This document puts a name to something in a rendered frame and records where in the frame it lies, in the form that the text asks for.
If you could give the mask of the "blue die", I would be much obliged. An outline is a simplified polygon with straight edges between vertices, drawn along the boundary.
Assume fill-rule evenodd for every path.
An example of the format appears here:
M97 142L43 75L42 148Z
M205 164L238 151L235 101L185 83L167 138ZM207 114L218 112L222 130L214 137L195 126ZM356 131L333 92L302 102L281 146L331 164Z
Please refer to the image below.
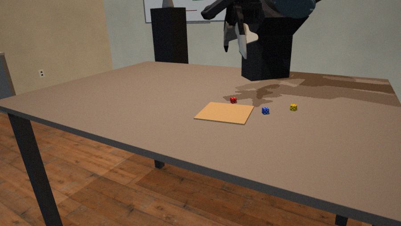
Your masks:
M262 108L262 113L265 114L269 114L269 109L267 107Z

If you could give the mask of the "yellow die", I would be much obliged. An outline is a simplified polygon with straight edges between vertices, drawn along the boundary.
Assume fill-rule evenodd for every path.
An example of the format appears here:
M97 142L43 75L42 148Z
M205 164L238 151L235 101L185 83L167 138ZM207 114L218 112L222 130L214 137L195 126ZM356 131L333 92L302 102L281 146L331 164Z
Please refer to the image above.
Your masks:
M297 109L297 105L296 104L291 104L290 105L290 110L291 111L296 111L296 109Z

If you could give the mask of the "orange flat mat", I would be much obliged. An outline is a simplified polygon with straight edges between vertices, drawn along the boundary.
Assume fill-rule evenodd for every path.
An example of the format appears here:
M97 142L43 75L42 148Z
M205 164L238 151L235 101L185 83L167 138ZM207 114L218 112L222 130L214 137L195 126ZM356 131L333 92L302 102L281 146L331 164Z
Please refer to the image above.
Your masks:
M245 125L254 106L210 102L195 117L196 120Z

